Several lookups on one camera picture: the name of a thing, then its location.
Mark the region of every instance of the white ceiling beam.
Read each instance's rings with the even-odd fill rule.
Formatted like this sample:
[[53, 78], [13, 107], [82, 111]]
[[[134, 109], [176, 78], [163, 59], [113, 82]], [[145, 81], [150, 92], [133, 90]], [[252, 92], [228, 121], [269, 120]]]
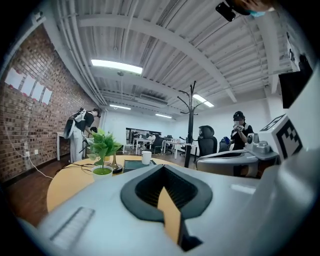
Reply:
[[105, 67], [90, 67], [91, 73], [96, 78], [104, 78], [110, 79], [114, 81], [122, 82], [129, 85], [136, 85], [148, 90], [152, 90], [164, 95], [168, 95], [169, 97], [177, 97], [177, 96], [184, 96], [183, 93], [172, 89], [166, 85], [163, 85], [158, 82], [151, 81], [149, 79], [143, 78], [141, 76], [137, 76], [134, 74], [124, 72], [124, 76], [119, 76], [116, 70], [105, 68]]
[[[129, 17], [113, 14], [92, 14], [81, 15], [78, 17], [79, 27], [100, 26], [126, 29], [129, 25], [129, 22]], [[164, 27], [138, 18], [132, 19], [130, 29], [157, 38], [160, 41], [163, 41], [185, 53], [187, 56], [197, 62], [203, 69], [205, 69], [215, 80], [217, 80], [222, 88], [229, 89], [229, 93], [233, 94], [229, 82], [218, 70], [218, 68], [202, 52], [200, 52], [197, 48], [195, 48], [187, 40], [180, 37], [178, 34], [175, 34]], [[232, 97], [232, 101], [237, 101], [234, 95]]]
[[116, 98], [114, 97], [114, 95], [108, 95], [108, 92], [103, 92], [101, 91], [103, 96], [108, 100], [109, 104], [111, 103], [115, 103], [115, 104], [119, 104], [120, 106], [126, 105], [126, 106], [132, 106], [132, 107], [136, 107], [136, 108], [141, 108], [141, 109], [145, 109], [145, 110], [151, 110], [154, 111], [155, 113], [163, 113], [163, 114], [167, 114], [167, 115], [172, 115], [172, 114], [176, 114], [176, 115], [182, 115], [180, 113], [179, 109], [173, 108], [173, 107], [153, 107], [150, 105], [145, 105], [136, 101], [131, 101], [131, 100], [127, 100], [127, 99], [121, 99], [121, 98]]
[[[256, 17], [255, 21], [261, 32], [263, 44], [268, 62], [268, 73], [273, 74], [280, 69], [280, 53], [277, 36], [277, 27], [272, 18], [272, 13], [267, 12], [265, 15]], [[269, 77], [269, 85], [271, 86], [271, 93], [277, 91], [279, 76], [277, 74]]]

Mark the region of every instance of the smartphone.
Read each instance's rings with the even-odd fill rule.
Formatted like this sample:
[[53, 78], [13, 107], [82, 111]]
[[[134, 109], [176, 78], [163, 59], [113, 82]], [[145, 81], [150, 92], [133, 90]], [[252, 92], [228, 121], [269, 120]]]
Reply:
[[232, 11], [232, 9], [227, 6], [224, 2], [218, 4], [215, 8], [218, 13], [220, 13], [228, 22], [232, 22], [236, 14]]

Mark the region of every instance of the potted plant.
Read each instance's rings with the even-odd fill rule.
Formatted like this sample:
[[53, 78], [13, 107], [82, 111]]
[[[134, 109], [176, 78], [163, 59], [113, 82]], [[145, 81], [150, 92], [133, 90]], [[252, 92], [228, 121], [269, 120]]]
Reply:
[[94, 180], [112, 176], [113, 169], [105, 164], [105, 157], [113, 156], [122, 144], [117, 143], [112, 133], [106, 134], [102, 129], [92, 133], [93, 138], [88, 138], [88, 144], [91, 154], [88, 157], [94, 161], [95, 167], [92, 168]]

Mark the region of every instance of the white paper sheet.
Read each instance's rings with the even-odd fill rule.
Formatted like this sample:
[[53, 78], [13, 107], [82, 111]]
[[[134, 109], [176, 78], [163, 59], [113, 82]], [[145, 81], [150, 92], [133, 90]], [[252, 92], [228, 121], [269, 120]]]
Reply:
[[49, 104], [51, 94], [52, 94], [52, 91], [50, 91], [48, 88], [45, 88], [45, 91], [42, 97], [42, 102], [44, 104], [47, 104], [47, 105]]
[[23, 78], [24, 76], [22, 74], [19, 74], [14, 68], [11, 68], [4, 82], [16, 89], [19, 89]]
[[25, 96], [30, 96], [30, 93], [32, 91], [32, 88], [35, 85], [36, 80], [31, 76], [31, 75], [27, 75], [26, 79], [24, 80], [24, 83], [22, 85], [21, 88], [21, 92], [25, 95]]
[[36, 82], [31, 98], [34, 99], [35, 101], [40, 100], [43, 90], [44, 90], [44, 86], [41, 83]]

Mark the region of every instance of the brick wall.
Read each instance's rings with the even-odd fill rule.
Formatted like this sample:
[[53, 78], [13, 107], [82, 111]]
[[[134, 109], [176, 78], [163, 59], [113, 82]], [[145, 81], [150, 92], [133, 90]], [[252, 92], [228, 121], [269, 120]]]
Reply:
[[[51, 90], [49, 104], [33, 101], [31, 96], [9, 88], [4, 83], [9, 67], [21, 72], [24, 79], [28, 74], [33, 76]], [[97, 107], [65, 67], [43, 26], [23, 42], [9, 67], [0, 80], [0, 182], [32, 168], [28, 158], [14, 152], [5, 124], [15, 149], [23, 156], [29, 151], [33, 164], [38, 166], [57, 157], [57, 132], [64, 130], [68, 117], [80, 107]], [[93, 125], [99, 125], [98, 118]], [[69, 144], [60, 139], [61, 155], [69, 152]]]

